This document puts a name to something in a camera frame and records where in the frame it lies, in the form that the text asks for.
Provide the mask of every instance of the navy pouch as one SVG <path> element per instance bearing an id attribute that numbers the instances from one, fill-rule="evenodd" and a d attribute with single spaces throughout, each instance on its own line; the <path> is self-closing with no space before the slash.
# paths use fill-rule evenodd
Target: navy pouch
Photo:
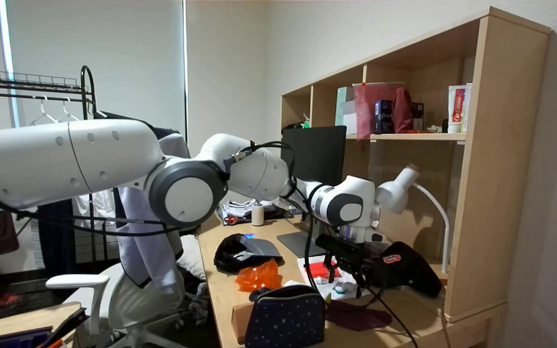
<path id="1" fill-rule="evenodd" d="M 255 301 L 246 327 L 247 348 L 302 348 L 323 342 L 325 305 L 309 286 L 268 291 Z"/>

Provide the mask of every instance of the scissors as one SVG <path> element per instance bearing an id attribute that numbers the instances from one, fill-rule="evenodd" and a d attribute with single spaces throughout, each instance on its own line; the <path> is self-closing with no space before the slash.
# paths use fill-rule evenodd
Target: scissors
<path id="1" fill-rule="evenodd" d="M 243 217 L 238 217 L 238 216 L 227 216 L 226 218 L 223 219 L 223 221 L 227 224 L 227 225 L 237 225 L 239 223 L 246 223 L 246 222 L 250 222 L 250 218 L 243 218 Z"/>

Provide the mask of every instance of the orange plastic bag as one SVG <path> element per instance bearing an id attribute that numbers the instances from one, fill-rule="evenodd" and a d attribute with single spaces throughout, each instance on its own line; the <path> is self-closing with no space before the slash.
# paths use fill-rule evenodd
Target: orange plastic bag
<path id="1" fill-rule="evenodd" d="M 241 269 L 236 278 L 236 283 L 240 286 L 239 290 L 253 292 L 262 287 L 268 289 L 278 289 L 281 287 L 282 275 L 279 275 L 279 265 L 274 259 L 257 267 Z"/>

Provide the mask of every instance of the desk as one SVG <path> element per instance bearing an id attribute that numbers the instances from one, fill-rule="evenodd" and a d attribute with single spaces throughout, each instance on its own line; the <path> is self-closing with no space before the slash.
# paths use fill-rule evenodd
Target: desk
<path id="1" fill-rule="evenodd" d="M 254 233 L 256 238 L 274 243 L 283 256 L 285 264 L 278 268 L 278 273 L 283 276 L 283 284 L 288 280 L 304 282 L 296 264 L 297 257 L 276 238 L 277 235 L 295 231 L 298 231 L 298 229 L 284 219 L 268 221 L 260 227 L 254 227 L 250 223 L 223 226 L 218 216 L 213 216 L 201 226 L 199 247 L 203 257 L 216 326 L 223 348 L 242 347 L 238 344 L 232 328 L 232 308 L 234 305 L 248 302 L 249 293 L 238 290 L 238 285 L 235 284 L 235 275 L 226 275 L 216 269 L 214 254 L 217 247 L 228 235 Z M 387 290 L 383 299 L 411 330 L 421 347 L 444 348 L 446 346 L 442 323 L 436 313 L 401 290 Z M 368 300 L 369 297 L 364 297 L 352 302 L 362 304 Z M 373 304 L 370 308 L 384 310 L 384 307 L 379 303 Z M 493 321 L 503 317 L 505 309 L 505 306 L 498 306 L 487 312 L 448 324 L 453 348 L 468 348 L 491 339 L 490 334 L 495 326 Z M 402 331 L 401 326 L 396 321 L 393 321 L 393 324 L 386 328 L 362 332 L 347 330 L 331 322 L 326 322 L 324 335 L 324 342 L 316 345 L 316 347 L 345 348 L 355 342 L 358 342 L 358 346 L 361 347 L 412 346 L 409 337 Z"/>
<path id="2" fill-rule="evenodd" d="M 53 326 L 53 330 L 55 330 L 79 308 L 81 308 L 79 302 L 71 302 L 69 304 L 60 304 L 58 306 L 2 318 L 0 319 L 0 335 L 44 328 L 46 326 Z M 68 348 L 83 348 L 84 339 L 85 327 L 81 325 L 77 330 L 66 335 L 63 341 Z"/>

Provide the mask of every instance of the desk lamp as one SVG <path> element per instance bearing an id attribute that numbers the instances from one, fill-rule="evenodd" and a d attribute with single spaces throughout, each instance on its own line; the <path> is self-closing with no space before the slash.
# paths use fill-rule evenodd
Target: desk lamp
<path id="1" fill-rule="evenodd" d="M 444 250 L 442 252 L 442 273 L 448 273 L 448 258 L 449 258 L 449 242 L 450 242 L 450 228 L 448 216 L 442 208 L 438 200 L 433 197 L 431 192 L 426 188 L 416 183 L 418 178 L 418 168 L 410 164 L 401 171 L 401 173 L 393 181 L 387 181 L 379 185 L 375 190 L 376 201 L 380 203 L 382 209 L 387 209 L 395 214 L 401 214 L 405 210 L 408 200 L 408 192 L 410 186 L 415 187 L 420 192 L 424 193 L 431 202 L 438 208 L 438 211 L 444 219 Z"/>

